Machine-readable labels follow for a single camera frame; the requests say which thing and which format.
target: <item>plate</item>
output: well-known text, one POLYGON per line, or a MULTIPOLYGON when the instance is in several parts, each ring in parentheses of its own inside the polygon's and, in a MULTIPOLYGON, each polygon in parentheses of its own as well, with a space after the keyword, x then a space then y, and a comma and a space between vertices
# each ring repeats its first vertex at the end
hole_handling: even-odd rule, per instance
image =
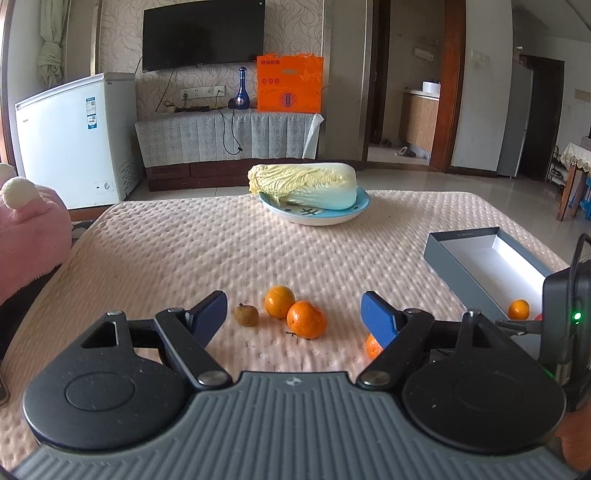
POLYGON ((300 225, 326 226, 348 222, 358 216, 369 206, 369 195, 357 187, 357 199, 355 203, 345 210, 329 210, 316 207, 304 207, 302 205, 285 205, 278 207, 266 193, 259 193, 262 204, 270 212, 300 225))

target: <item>white pompom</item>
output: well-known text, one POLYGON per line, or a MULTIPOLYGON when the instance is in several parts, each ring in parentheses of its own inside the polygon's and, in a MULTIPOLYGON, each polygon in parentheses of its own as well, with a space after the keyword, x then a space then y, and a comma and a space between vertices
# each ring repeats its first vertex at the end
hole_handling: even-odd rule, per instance
POLYGON ((17 174, 8 163, 0 162, 0 185, 3 185, 8 179, 16 177, 17 174))
POLYGON ((23 177, 14 177, 2 187, 2 197, 7 207, 17 209, 39 197, 35 184, 23 177))

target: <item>curtain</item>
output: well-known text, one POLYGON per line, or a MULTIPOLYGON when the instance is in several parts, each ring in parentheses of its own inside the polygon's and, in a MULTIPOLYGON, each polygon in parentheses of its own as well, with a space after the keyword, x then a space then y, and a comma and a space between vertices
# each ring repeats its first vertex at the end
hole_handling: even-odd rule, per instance
POLYGON ((61 37, 69 0, 41 0, 41 36, 45 44, 37 57, 39 77, 47 87, 61 80, 61 37))

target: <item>blue glass bottle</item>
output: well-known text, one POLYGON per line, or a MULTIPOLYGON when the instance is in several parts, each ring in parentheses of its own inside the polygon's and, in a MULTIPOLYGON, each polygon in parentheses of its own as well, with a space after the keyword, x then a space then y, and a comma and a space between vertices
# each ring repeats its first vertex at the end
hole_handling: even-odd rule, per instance
POLYGON ((251 99, 246 92, 246 68, 240 67, 240 88, 236 94, 236 108, 246 110, 251 106, 251 99))

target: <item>orange gift box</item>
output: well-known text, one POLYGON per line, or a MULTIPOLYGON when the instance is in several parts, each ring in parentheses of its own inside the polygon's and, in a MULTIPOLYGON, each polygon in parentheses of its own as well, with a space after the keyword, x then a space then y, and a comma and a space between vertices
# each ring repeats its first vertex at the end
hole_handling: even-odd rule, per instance
POLYGON ((324 58, 312 54, 256 59, 261 112, 320 113, 324 58))

